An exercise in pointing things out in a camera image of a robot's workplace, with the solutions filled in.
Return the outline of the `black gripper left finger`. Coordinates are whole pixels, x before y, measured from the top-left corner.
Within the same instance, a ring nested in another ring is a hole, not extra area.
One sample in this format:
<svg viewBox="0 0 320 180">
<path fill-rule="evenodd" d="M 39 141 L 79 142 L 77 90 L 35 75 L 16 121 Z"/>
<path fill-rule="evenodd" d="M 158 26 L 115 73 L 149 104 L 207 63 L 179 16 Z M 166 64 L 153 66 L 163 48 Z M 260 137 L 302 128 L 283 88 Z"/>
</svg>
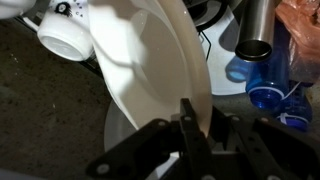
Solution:
<svg viewBox="0 0 320 180">
<path fill-rule="evenodd" d="M 192 180 L 214 180 L 211 151 L 198 126 L 192 105 L 186 98 L 180 101 L 180 126 L 185 146 L 182 156 L 188 177 Z"/>
</svg>

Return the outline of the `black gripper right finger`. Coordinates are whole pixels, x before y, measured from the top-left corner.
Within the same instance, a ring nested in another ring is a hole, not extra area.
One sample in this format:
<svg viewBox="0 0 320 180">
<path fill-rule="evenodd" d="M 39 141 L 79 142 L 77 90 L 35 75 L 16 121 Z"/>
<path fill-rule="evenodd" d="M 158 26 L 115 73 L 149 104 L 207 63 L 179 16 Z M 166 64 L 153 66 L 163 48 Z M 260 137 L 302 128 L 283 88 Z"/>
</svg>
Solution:
<svg viewBox="0 0 320 180">
<path fill-rule="evenodd" d="M 213 108 L 213 139 L 234 151 L 243 180 L 320 180 L 320 145 L 267 118 L 252 122 Z"/>
</svg>

